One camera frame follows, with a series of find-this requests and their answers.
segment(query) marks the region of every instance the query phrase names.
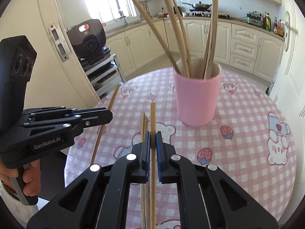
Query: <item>kitchen floor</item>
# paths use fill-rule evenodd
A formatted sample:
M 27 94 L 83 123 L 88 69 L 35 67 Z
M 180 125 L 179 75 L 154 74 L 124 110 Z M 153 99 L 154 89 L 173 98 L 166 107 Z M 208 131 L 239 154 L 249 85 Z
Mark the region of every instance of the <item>kitchen floor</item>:
M 180 59 L 180 54 L 178 53 L 172 53 L 174 59 L 177 61 Z M 168 57 L 164 54 L 163 56 L 156 58 L 155 60 L 149 62 L 148 64 L 144 65 L 143 67 L 139 68 L 132 74 L 126 77 L 126 80 L 130 80 L 134 77 L 143 75 L 145 73 L 157 70 L 157 69 L 162 69 L 162 68 L 167 68 L 167 67 L 172 67 L 170 60 Z M 265 81 L 251 73 L 247 73 L 245 71 L 241 71 L 237 68 L 231 67 L 229 65 L 222 65 L 223 71 L 231 72 L 232 74 L 238 75 L 243 77 L 244 79 L 248 80 L 249 82 L 255 84 L 259 89 L 261 89 L 263 92 L 266 91 L 267 87 L 270 86 L 270 83 L 268 81 Z

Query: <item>pink cup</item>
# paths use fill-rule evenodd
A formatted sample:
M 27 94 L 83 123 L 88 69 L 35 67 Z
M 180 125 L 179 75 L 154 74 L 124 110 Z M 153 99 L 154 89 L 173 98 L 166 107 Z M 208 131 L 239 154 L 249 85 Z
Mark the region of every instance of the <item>pink cup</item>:
M 213 119 L 217 106 L 222 69 L 214 63 L 211 78 L 200 79 L 202 62 L 202 59 L 192 58 L 194 79 L 183 77 L 173 70 L 178 116 L 189 126 L 208 124 Z M 183 70 L 181 60 L 177 65 Z

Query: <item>faucet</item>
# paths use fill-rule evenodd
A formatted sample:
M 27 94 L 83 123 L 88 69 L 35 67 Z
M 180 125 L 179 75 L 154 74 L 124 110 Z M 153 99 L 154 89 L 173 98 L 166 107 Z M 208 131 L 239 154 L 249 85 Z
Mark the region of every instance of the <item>faucet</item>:
M 128 23 L 127 23 L 127 21 L 126 21 L 126 16 L 124 16 L 124 13 L 123 13 L 122 10 L 119 10 L 119 13 L 120 13 L 121 18 L 124 19 L 124 25 L 127 27 L 127 26 L 128 26 Z

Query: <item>round table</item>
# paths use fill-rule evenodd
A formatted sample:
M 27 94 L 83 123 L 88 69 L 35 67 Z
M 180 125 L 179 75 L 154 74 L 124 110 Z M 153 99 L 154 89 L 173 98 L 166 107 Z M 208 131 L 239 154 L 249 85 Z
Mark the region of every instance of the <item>round table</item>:
M 107 107 L 112 94 L 97 107 Z M 202 127 L 183 124 L 177 115 L 172 68 L 156 70 L 126 82 L 112 108 L 96 155 L 101 166 L 113 164 L 140 142 L 141 113 L 156 103 L 156 128 L 163 141 L 193 163 L 217 164 L 277 220 L 291 196 L 296 153 L 285 119 L 274 102 L 254 84 L 223 72 L 214 119 Z M 99 127 L 75 138 L 65 167 L 66 185 L 90 164 Z M 178 229 L 176 184 L 157 182 L 157 228 Z M 131 185 L 126 228 L 141 227 L 140 187 Z

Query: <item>human hand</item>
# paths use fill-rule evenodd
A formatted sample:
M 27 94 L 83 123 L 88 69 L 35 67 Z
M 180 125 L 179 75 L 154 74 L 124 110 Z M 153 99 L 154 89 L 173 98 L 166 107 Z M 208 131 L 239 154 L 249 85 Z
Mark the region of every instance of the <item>human hand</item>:
M 35 196 L 40 193 L 40 169 L 39 169 L 40 160 L 31 162 L 29 169 L 25 170 L 23 173 L 23 181 L 26 183 L 23 188 L 23 193 L 26 196 Z M 2 162 L 0 161 L 0 179 L 14 189 L 10 177 L 18 177 L 17 169 L 7 169 Z

